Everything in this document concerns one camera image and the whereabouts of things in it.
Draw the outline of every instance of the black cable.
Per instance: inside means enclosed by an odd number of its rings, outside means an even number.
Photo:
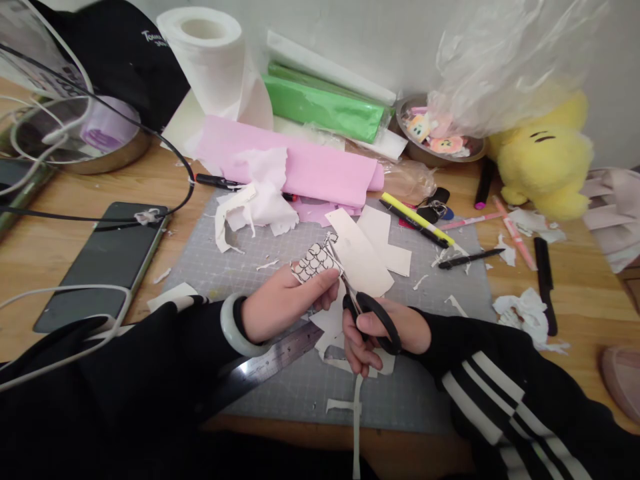
[[[178,152],[178,150],[171,144],[171,142],[166,140],[166,138],[164,138],[162,135],[160,135],[155,130],[144,126],[142,123],[136,122],[136,120],[130,119],[124,113],[120,113],[118,110],[116,110],[115,108],[110,106],[107,102],[105,102],[104,100],[98,98],[97,95],[94,95],[92,92],[86,90],[86,88],[80,87],[79,85],[76,85],[74,82],[64,78],[64,76],[62,76],[58,72],[50,69],[48,66],[43,65],[42,63],[38,62],[38,60],[34,60],[31,57],[28,57],[27,55],[24,55],[23,53],[20,53],[20,52],[18,52],[16,50],[12,49],[11,47],[3,45],[2,43],[0,43],[0,49],[4,50],[4,51],[6,51],[6,52],[8,52],[8,53],[10,53],[10,54],[12,54],[14,56],[16,56],[16,57],[18,57],[18,58],[20,58],[20,59],[22,59],[22,60],[24,60],[26,62],[29,62],[30,64],[35,65],[36,67],[39,67],[42,70],[44,70],[44,71],[46,71],[46,72],[48,72],[50,74],[52,74],[54,77],[62,80],[64,83],[66,83],[67,85],[73,87],[74,89],[78,90],[79,92],[82,92],[85,95],[88,95],[91,98],[93,98],[94,100],[100,102],[102,105],[104,105],[109,110],[112,110],[112,111],[116,112],[118,115],[120,115],[122,118],[124,118],[129,123],[132,123],[132,124],[136,125],[137,127],[141,128],[142,130],[144,130],[145,132],[158,137],[162,142],[165,143],[166,146],[169,147],[169,150],[171,150],[175,154],[175,156],[178,157],[180,162],[182,162],[182,164],[187,169],[187,174],[189,175],[189,191],[187,192],[187,196],[184,198],[184,200],[182,200],[180,205],[178,205],[174,209],[169,210],[168,212],[166,212],[164,214],[156,215],[156,218],[166,217],[166,216],[168,216],[168,215],[170,215],[170,214],[172,214],[174,212],[177,212],[178,210],[180,210],[182,207],[184,207],[187,204],[187,202],[190,200],[190,198],[191,198],[191,196],[193,194],[193,186],[195,184],[195,179],[193,178],[193,170],[191,170],[191,166],[189,165],[189,162],[187,162],[187,160],[182,156],[182,154],[180,152]],[[0,211],[16,213],[18,215],[31,215],[32,217],[45,217],[45,218],[53,218],[53,219],[59,219],[59,220],[106,221],[106,222],[137,222],[136,218],[134,218],[134,217],[125,218],[125,219],[74,217],[74,216],[71,216],[71,215],[58,215],[56,213],[46,213],[46,212],[39,212],[39,211],[34,211],[34,210],[17,209],[17,208],[14,208],[14,207],[3,207],[3,206],[0,206]]]

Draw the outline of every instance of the bracelet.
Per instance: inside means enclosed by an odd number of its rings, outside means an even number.
[[[241,293],[234,293],[228,296],[223,302],[222,310],[220,311],[222,333],[224,333],[230,346],[240,355],[244,357],[259,357],[260,355],[264,355],[271,346],[268,343],[260,346],[254,345],[244,338],[240,330],[238,330],[238,326],[235,324],[235,318],[233,317],[233,304],[240,297],[242,297]]]

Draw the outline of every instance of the black jacket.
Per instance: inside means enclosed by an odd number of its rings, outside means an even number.
[[[249,478],[304,472],[350,478],[348,452],[201,433],[203,385],[239,355],[220,327],[221,302],[164,304],[138,326],[66,367],[0,393],[3,478]],[[640,437],[588,400],[515,329],[423,313],[429,350],[413,356],[453,400],[481,478],[638,479]],[[0,371],[0,383],[81,349],[102,319],[46,336]],[[362,462],[363,478],[375,477]]]

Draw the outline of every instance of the cutting mat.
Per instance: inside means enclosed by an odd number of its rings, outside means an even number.
[[[227,192],[216,191],[208,202],[205,213],[195,226],[178,263],[173,266],[164,290],[187,282],[198,293],[222,300],[234,292],[250,294],[284,263],[298,260],[313,243],[324,239],[327,228],[317,223],[300,223],[284,235],[274,237],[268,227],[256,227],[238,232],[227,230],[227,241],[245,252],[220,253],[215,246],[213,215],[217,208],[216,196]],[[382,210],[377,200],[367,204]],[[448,232],[469,253],[480,251],[474,226]],[[465,274],[464,267],[451,271],[431,268],[440,248],[418,232],[391,222],[389,243],[412,250],[411,276],[391,273],[395,283],[386,298],[418,307],[430,313],[457,315],[445,299],[453,294],[470,317],[495,321],[491,308],[491,292],[483,261],[475,261]],[[280,259],[273,267],[256,271],[256,267]],[[413,286],[428,273],[418,290]],[[327,354],[344,358],[340,349],[330,347]],[[351,425],[352,412],[331,410],[325,412],[327,399],[353,400],[355,376],[328,366],[320,361],[316,350],[308,352],[294,364],[256,388],[223,412],[231,415],[264,417],[312,423]],[[421,433],[450,433],[449,401],[436,390],[433,378],[418,363],[399,356],[392,375],[379,375],[366,379],[362,385],[363,427],[412,431]]]

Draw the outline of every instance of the wooden desk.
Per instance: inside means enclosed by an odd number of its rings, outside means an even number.
[[[28,98],[24,91],[6,82],[0,82],[0,91]],[[14,105],[0,100],[0,112],[6,108]],[[114,173],[92,177],[61,173],[44,188],[31,208],[100,217],[113,201],[174,206],[187,191],[186,172],[175,164],[176,158],[170,152],[154,145],[138,162]],[[193,168],[204,172],[199,163],[194,163]],[[435,176],[438,185],[450,190],[449,205],[456,214],[477,215],[473,198],[478,164],[447,167]],[[498,190],[496,181],[492,193]],[[189,204],[174,216],[169,229],[175,233],[163,238],[127,322],[142,320],[148,314],[147,300],[162,289],[162,284],[154,285],[153,279],[178,260],[210,195],[210,188],[197,185]],[[491,207],[486,209],[487,213],[491,211]],[[608,406],[618,424],[640,433],[640,427],[614,405],[599,373],[599,358],[605,348],[640,347],[640,319],[582,221],[561,227],[569,240],[549,247],[555,284],[552,297],[559,338],[569,342],[571,348],[568,356],[543,355],[569,372],[590,398]],[[477,224],[477,229],[486,249],[496,244],[500,231],[507,234],[500,220]],[[22,218],[0,243],[0,299],[58,285],[91,231],[91,222]],[[525,238],[525,242],[533,252],[531,239]],[[496,257],[488,262],[494,266],[488,272],[494,297],[520,295],[528,287],[537,288],[536,273],[520,257],[515,268]],[[0,311],[0,361],[15,358],[41,338],[31,328],[47,300],[47,295],[30,297]],[[318,448],[352,448],[350,427],[218,416],[208,422],[207,428],[234,429]],[[361,452],[381,478],[438,478],[473,468],[469,447],[458,437],[362,429]]]

